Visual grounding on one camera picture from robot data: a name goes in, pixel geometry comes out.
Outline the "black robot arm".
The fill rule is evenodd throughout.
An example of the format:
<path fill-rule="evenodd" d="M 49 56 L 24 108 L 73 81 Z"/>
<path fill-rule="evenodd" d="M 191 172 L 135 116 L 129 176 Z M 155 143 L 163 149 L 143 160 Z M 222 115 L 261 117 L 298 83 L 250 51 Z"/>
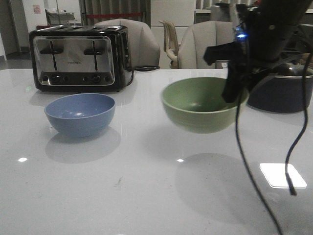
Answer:
<path fill-rule="evenodd" d="M 208 65 L 227 62 L 228 74 L 222 97 L 234 102 L 243 89 L 252 91 L 275 67 L 295 62 L 312 52 L 313 43 L 300 24 L 310 0 L 263 0 L 257 7 L 231 4 L 233 41 L 207 47 Z"/>

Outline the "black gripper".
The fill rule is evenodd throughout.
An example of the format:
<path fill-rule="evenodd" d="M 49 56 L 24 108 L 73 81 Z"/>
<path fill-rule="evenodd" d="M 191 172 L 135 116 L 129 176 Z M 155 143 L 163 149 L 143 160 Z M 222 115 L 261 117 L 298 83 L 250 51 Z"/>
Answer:
<path fill-rule="evenodd" d="M 275 75 L 291 75 L 289 67 L 298 63 L 301 56 L 299 51 L 288 48 L 281 53 L 279 59 L 266 62 L 252 58 L 246 44 L 232 42 L 207 47 L 203 59 L 207 65 L 229 61 L 222 98 L 226 103 L 233 103 L 242 92 L 248 99 L 248 85 L 261 85 Z"/>

